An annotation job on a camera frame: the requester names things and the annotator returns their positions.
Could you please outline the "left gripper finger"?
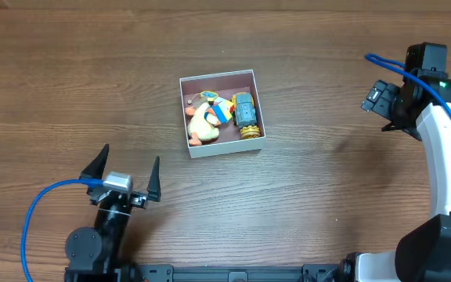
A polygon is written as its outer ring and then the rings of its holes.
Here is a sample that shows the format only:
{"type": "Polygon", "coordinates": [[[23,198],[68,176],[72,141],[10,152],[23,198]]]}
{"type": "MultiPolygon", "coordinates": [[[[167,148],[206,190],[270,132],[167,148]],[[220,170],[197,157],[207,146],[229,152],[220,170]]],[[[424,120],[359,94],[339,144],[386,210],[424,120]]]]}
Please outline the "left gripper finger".
{"type": "Polygon", "coordinates": [[[103,178],[110,146],[105,144],[98,155],[81,171],[79,179],[99,179],[103,178]]]}
{"type": "Polygon", "coordinates": [[[160,157],[156,156],[153,163],[152,172],[150,174],[150,180],[148,182],[147,199],[149,201],[160,202],[161,201],[161,182],[160,182],[160,157]]]}

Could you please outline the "white plush duck toy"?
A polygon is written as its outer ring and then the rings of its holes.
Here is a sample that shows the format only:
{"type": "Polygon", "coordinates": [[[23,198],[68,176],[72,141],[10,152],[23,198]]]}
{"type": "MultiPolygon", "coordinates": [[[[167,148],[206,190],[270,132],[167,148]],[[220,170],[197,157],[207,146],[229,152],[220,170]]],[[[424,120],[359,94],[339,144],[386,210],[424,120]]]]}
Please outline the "white plush duck toy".
{"type": "Polygon", "coordinates": [[[211,114],[208,109],[210,105],[204,102],[198,107],[191,106],[185,109],[186,115],[190,116],[187,125],[190,146],[200,146],[203,142],[212,141],[219,137],[219,119],[211,114]]]}

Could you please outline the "pastel colour puzzle cube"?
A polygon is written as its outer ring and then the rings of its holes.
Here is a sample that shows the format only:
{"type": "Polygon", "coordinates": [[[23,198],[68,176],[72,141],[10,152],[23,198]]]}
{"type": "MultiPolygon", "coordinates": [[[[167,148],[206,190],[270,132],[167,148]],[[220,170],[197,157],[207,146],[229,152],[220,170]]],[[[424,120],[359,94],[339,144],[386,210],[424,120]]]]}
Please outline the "pastel colour puzzle cube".
{"type": "Polygon", "coordinates": [[[227,99],[218,97],[214,104],[205,112],[205,118],[214,125],[227,124],[233,119],[235,104],[227,99]]]}

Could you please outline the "small wooden rattle drum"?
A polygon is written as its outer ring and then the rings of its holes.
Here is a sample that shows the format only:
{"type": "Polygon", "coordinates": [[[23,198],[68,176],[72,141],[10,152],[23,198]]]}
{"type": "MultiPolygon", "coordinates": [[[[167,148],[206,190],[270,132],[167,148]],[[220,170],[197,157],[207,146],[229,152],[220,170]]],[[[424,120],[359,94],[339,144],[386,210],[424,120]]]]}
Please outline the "small wooden rattle drum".
{"type": "Polygon", "coordinates": [[[196,93],[190,99],[187,100],[187,104],[192,107],[198,108],[203,103],[213,103],[218,98],[218,93],[210,90],[205,90],[196,93]]]}

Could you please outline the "round yellow gear toy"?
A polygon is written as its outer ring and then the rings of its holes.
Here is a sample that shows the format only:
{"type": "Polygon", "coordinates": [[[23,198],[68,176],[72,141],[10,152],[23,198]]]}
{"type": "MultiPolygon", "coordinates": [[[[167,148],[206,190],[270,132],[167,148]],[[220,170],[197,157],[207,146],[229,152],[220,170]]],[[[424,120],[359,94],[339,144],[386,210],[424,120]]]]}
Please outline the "round yellow gear toy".
{"type": "Polygon", "coordinates": [[[240,129],[241,139],[253,139],[261,136],[260,128],[257,125],[248,125],[240,129]]]}

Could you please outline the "grey yellow toy truck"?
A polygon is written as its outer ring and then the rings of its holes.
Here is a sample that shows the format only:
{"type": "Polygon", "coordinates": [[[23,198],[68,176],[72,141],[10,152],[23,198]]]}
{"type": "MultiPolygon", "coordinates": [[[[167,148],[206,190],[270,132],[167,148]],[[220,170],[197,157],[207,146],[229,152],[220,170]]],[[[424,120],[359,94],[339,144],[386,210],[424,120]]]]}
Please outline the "grey yellow toy truck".
{"type": "Polygon", "coordinates": [[[249,92],[239,92],[233,96],[235,105],[235,124],[244,128],[257,124],[256,109],[254,99],[249,92]]]}

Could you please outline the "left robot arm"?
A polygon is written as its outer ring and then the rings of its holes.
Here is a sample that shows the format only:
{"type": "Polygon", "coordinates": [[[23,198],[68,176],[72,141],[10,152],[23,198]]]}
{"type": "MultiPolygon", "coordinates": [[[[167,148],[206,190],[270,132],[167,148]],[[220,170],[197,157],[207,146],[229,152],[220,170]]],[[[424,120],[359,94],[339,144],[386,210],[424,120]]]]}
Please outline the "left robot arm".
{"type": "Polygon", "coordinates": [[[143,281],[142,271],[133,262],[123,262],[119,253],[133,208],[145,208],[161,200],[160,158],[156,157],[146,192],[133,190],[130,175],[111,172],[104,175],[110,147],[106,144],[83,169],[80,180],[99,180],[89,184],[87,194],[98,208],[92,227],[81,227],[69,235],[65,253],[69,265],[65,281],[143,281]]]}

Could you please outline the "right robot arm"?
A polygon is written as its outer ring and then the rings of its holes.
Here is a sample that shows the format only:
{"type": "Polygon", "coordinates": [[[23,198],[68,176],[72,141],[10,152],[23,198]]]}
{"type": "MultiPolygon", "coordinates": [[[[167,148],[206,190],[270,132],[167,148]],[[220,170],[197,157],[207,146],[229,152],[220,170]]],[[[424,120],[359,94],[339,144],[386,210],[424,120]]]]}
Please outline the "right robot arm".
{"type": "Polygon", "coordinates": [[[385,132],[402,131],[422,142],[428,163],[430,211],[426,223],[405,235],[395,250],[354,253],[325,281],[451,281],[451,78],[446,45],[411,45],[406,59],[365,59],[402,75],[398,87],[377,81],[362,109],[388,120],[385,132]]]}

